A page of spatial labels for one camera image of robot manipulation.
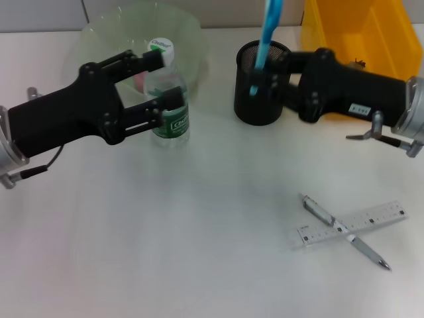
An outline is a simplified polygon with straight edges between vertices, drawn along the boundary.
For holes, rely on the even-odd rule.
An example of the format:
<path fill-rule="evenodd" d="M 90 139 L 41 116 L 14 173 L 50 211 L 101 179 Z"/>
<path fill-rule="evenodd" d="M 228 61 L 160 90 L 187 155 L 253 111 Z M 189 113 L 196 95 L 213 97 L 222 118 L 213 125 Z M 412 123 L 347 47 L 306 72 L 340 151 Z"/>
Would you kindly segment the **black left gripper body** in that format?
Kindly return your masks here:
<path fill-rule="evenodd" d="M 115 83 L 96 63 L 79 69 L 68 87 L 8 111 L 12 141 L 28 158 L 85 136 L 115 145 L 125 139 Z"/>

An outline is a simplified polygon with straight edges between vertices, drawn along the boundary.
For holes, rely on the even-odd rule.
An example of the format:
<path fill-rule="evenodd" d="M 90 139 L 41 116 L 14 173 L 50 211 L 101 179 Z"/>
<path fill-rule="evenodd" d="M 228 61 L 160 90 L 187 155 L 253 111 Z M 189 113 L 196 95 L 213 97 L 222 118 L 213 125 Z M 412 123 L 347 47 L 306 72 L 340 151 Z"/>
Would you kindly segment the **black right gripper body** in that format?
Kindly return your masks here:
<path fill-rule="evenodd" d="M 311 54 L 298 85 L 299 118 L 316 123 L 327 113 L 372 120 L 381 111 L 383 124 L 394 127 L 406 109 L 406 82 L 339 63 L 333 51 L 320 48 Z"/>

